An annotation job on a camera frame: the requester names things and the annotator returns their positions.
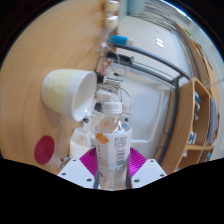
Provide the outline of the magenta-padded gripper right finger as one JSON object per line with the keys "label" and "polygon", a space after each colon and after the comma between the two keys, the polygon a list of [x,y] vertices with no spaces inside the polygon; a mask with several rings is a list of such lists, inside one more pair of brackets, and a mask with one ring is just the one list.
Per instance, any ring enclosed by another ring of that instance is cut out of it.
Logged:
{"label": "magenta-padded gripper right finger", "polygon": [[128,189],[144,187],[165,176],[165,171],[155,159],[146,159],[137,150],[130,149],[127,170]]}

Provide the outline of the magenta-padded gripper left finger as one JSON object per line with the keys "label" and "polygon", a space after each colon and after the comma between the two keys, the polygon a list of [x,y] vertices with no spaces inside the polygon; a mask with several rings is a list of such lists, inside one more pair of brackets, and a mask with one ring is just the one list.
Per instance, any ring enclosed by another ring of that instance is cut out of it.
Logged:
{"label": "magenta-padded gripper left finger", "polygon": [[80,158],[71,158],[58,176],[78,186],[97,189],[98,163],[96,148],[90,149]]}

